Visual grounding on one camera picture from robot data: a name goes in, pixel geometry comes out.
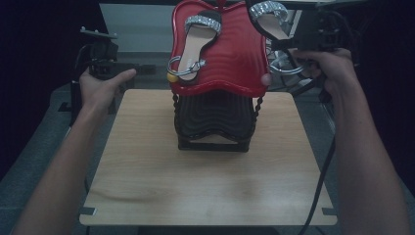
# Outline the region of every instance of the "sandal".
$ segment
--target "sandal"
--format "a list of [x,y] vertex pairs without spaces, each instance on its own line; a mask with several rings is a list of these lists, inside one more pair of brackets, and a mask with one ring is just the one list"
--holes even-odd
[[[216,11],[201,11],[186,20],[185,29],[187,35],[183,53],[170,59],[167,70],[181,80],[189,82],[195,79],[198,70],[207,64],[205,60],[200,59],[200,56],[220,34],[221,16]],[[180,61],[180,64],[176,71],[171,68],[171,64],[177,61]]]
[[[284,32],[281,25],[286,21],[288,10],[285,6],[276,1],[246,0],[247,9],[250,15],[251,23],[254,28],[265,37],[276,42],[283,42],[290,39]],[[270,70],[283,75],[297,74],[301,78],[307,78],[310,74],[304,74],[304,67],[291,56],[294,48],[282,50],[287,57],[277,58],[270,65]],[[291,64],[292,70],[281,70],[281,64]]]

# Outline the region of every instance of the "finger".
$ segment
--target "finger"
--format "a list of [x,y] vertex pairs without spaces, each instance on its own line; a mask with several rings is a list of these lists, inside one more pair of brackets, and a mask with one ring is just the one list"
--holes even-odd
[[333,54],[351,59],[351,52],[344,48],[337,49]]
[[137,71],[135,69],[125,70],[123,72],[120,72],[113,79],[110,79],[110,82],[115,86],[119,86],[123,82],[126,82],[129,79],[131,79],[132,77],[134,77],[136,73],[137,73]]
[[86,70],[82,73],[81,76],[84,76],[84,75],[89,75],[89,67],[86,68]]
[[88,69],[79,78],[79,83],[81,86],[82,84],[94,84],[95,86],[97,86],[98,84],[102,82],[103,82],[102,80],[90,75]]
[[321,60],[321,52],[295,50],[292,55],[299,59],[310,59],[317,62]]

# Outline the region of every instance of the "wire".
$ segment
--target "wire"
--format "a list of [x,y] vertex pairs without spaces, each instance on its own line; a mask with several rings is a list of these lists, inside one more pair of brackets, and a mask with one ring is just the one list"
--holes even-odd
[[90,47],[92,47],[92,44],[86,44],[86,45],[84,45],[83,47],[81,47],[80,49],[79,49],[79,51],[78,51],[78,54],[77,54],[77,56],[76,56],[76,61],[75,61],[75,70],[79,67],[79,64],[80,64],[80,59],[81,59],[81,57],[82,57],[82,55],[83,55],[83,53],[84,53],[84,51],[86,50],[86,49],[89,49]]
[[353,64],[355,66],[358,66],[360,64],[360,60],[359,60],[358,48],[357,48],[357,43],[356,43],[356,38],[355,38],[356,34],[353,33],[353,31],[351,30],[351,27],[348,25],[346,18],[344,18],[340,13],[335,12],[335,11],[327,11],[326,13],[340,20],[343,28],[346,30],[346,36],[348,37],[351,60],[353,61]]
[[303,66],[297,67],[297,68],[292,69],[292,70],[281,70],[281,69],[276,68],[275,66],[273,66],[274,62],[271,63],[269,68],[275,73],[281,73],[283,75],[295,75],[295,74],[297,74],[299,72],[302,72],[304,70]]
[[365,22],[363,22],[363,24],[359,27],[358,32],[360,33],[360,35],[363,35],[366,30],[368,29],[369,25],[372,23],[372,21],[374,21],[376,19],[376,17],[378,17],[378,15],[380,14],[381,10],[384,8],[384,6],[386,5],[386,3],[388,2],[387,0],[381,0],[381,1],[373,1],[378,3],[378,8],[374,10],[374,13],[372,14],[367,14],[369,15],[369,17],[367,17],[365,20]]
[[270,88],[267,89],[267,91],[278,91],[278,90],[282,90],[282,89],[287,89],[287,91],[289,91],[290,89],[296,87],[300,83],[300,80],[299,80],[299,82],[296,82],[296,83],[294,83],[292,85],[286,85],[285,84],[286,82],[285,82],[283,76],[281,76],[281,81],[283,82],[283,85],[282,86],[270,87]]
[[88,181],[86,180],[86,177],[83,179],[83,186],[85,187],[85,191],[88,194],[89,193],[89,185],[88,185]]
[[323,187],[324,178],[326,176],[327,169],[329,168],[330,161],[332,160],[333,155],[335,153],[335,148],[336,148],[336,141],[335,141],[335,137],[333,137],[332,144],[330,145],[329,153],[327,153],[326,160],[324,161],[323,167],[321,168],[320,177],[318,179],[317,187],[315,189],[314,200],[312,202],[311,209],[310,209],[310,212],[308,214],[308,218],[305,221],[305,224],[302,226],[302,229],[301,229],[299,235],[304,234],[305,230],[307,230],[307,228],[308,228],[308,226],[311,222],[311,219],[314,215],[315,208],[317,207],[318,198],[320,197],[320,192],[321,192],[321,189]]
[[315,229],[321,234],[321,235],[326,235],[326,233],[324,233],[323,229],[319,228],[319,227],[315,227]]

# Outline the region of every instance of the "black cable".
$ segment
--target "black cable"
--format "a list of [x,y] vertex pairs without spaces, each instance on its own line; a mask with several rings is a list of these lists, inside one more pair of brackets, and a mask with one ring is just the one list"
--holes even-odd
[[334,156],[335,148],[336,148],[336,141],[335,141],[335,137],[333,137],[332,144],[330,145],[329,153],[327,154],[326,160],[324,161],[323,167],[321,168],[320,177],[318,179],[317,187],[315,189],[314,200],[312,202],[311,209],[310,209],[310,212],[308,214],[308,218],[305,221],[305,224],[302,226],[302,229],[301,229],[299,235],[304,234],[305,230],[307,230],[307,228],[308,228],[308,226],[311,222],[311,219],[314,215],[315,208],[317,207],[318,198],[320,197],[320,192],[321,192],[321,189],[323,187],[324,178],[326,176],[327,169],[329,168],[330,161],[332,160],[332,158]]
[[86,49],[89,49],[90,47],[92,47],[92,44],[86,44],[86,45],[84,45],[83,47],[81,47],[79,49],[78,54],[76,56],[76,60],[75,60],[75,67],[74,67],[75,70],[77,70],[77,68],[79,67],[80,59],[82,58],[82,55],[83,55],[84,51]]
[[315,227],[315,229],[321,234],[321,235],[326,235],[326,233],[323,232],[323,230],[319,227]]
[[359,54],[358,54],[358,46],[356,43],[356,34],[353,33],[353,31],[351,30],[351,27],[348,25],[348,22],[346,20],[346,18],[344,18],[340,13],[335,12],[335,11],[327,11],[326,12],[329,15],[332,15],[334,17],[336,17],[340,23],[342,24],[342,27],[344,28],[344,30],[346,31],[346,36],[349,42],[349,50],[351,53],[351,60],[353,61],[353,64],[355,66],[358,66],[360,64],[360,59],[359,59]]
[[285,79],[284,79],[284,76],[283,76],[283,75],[280,75],[280,80],[281,80],[281,83],[283,83],[283,86],[287,87],[287,82],[285,81]]
[[291,92],[291,95],[296,98],[300,94],[304,93],[305,91],[315,87],[317,84],[317,79],[312,79],[310,82],[308,82],[305,86]]
[[89,193],[89,185],[88,181],[86,180],[86,177],[83,179],[83,186],[85,187],[86,194]]
[[360,33],[360,35],[363,35],[366,30],[368,29],[369,25],[378,17],[379,13],[381,12],[381,10],[384,8],[384,6],[386,5],[386,3],[388,2],[387,0],[376,0],[376,1],[372,1],[374,3],[379,4],[377,9],[374,10],[374,13],[372,14],[367,14],[369,17],[367,17],[365,19],[365,21],[363,22],[363,24],[360,25],[358,32]]

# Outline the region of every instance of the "table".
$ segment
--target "table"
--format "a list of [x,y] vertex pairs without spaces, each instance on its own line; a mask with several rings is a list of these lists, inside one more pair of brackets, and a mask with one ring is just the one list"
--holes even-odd
[[[320,171],[289,93],[267,93],[247,153],[180,151],[168,90],[126,91],[85,225],[303,225]],[[323,186],[311,224],[333,225]]]

